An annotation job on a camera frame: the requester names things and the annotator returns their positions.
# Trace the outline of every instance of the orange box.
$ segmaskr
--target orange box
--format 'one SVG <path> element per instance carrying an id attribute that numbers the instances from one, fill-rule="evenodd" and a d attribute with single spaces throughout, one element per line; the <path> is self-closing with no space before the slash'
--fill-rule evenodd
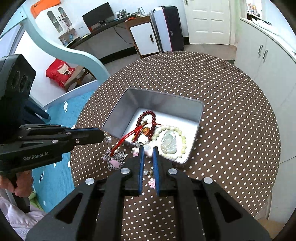
<path id="1" fill-rule="evenodd" d="M 31 13 L 36 18 L 41 11 L 59 4 L 61 4 L 60 0 L 40 0 L 31 6 Z"/>

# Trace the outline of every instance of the white cloth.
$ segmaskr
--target white cloth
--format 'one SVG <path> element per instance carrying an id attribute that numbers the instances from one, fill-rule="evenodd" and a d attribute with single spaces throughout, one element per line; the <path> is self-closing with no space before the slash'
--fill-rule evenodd
<path id="1" fill-rule="evenodd" d="M 45 212 L 32 205 L 30 205 L 30 208 L 31 212 L 23 213 L 18 207 L 10 203 L 5 190 L 0 189 L 0 209 L 23 240 L 25 240 L 29 230 L 46 215 Z"/>

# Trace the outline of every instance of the suitcase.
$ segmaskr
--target suitcase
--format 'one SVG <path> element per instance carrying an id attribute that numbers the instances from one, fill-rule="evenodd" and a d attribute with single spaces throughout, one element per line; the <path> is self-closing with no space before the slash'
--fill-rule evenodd
<path id="1" fill-rule="evenodd" d="M 151 11 L 151 16 L 162 50 L 183 51 L 184 40 L 177 7 L 156 7 Z"/>

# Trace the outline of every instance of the blue gripper pad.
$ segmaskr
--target blue gripper pad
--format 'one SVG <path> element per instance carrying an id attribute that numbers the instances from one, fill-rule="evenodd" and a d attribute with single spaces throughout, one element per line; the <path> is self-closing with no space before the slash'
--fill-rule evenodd
<path id="1" fill-rule="evenodd" d="M 160 180 L 159 180 L 159 170 L 158 170 L 158 152 L 156 152 L 156 148 L 153 148 L 153 154 L 152 154 L 152 161 L 153 161 L 153 175 L 155 179 L 155 189 L 156 193 L 159 196 L 159 190 L 160 190 Z"/>
<path id="2" fill-rule="evenodd" d="M 145 160 L 145 152 L 143 147 L 140 148 L 139 150 L 139 156 L 140 156 L 139 195 L 141 195 L 143 190 L 143 175 L 144 175 L 143 172 L 144 172 L 144 160 Z"/>

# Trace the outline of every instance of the screw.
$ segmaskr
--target screw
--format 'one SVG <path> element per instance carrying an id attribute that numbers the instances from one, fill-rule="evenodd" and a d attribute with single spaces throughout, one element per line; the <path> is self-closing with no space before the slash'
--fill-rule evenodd
<path id="1" fill-rule="evenodd" d="M 171 174 L 171 175 L 175 175 L 175 174 L 177 174 L 178 170 L 175 169 L 175 168 L 171 168 L 171 169 L 168 170 L 168 172 L 169 172 L 169 174 Z"/>
<path id="2" fill-rule="evenodd" d="M 93 179 L 92 177 L 89 177 L 88 179 L 85 180 L 85 183 L 86 183 L 87 185 L 91 185 L 91 184 L 94 183 L 94 179 Z"/>
<path id="3" fill-rule="evenodd" d="M 125 167 L 125 168 L 121 169 L 120 172 L 121 172 L 122 174 L 128 174 L 128 173 L 130 172 L 130 170 L 129 170 L 128 168 Z"/>
<path id="4" fill-rule="evenodd" d="M 204 183 L 211 184 L 212 182 L 213 182 L 213 179 L 212 178 L 210 178 L 210 177 L 205 177 L 204 178 Z"/>

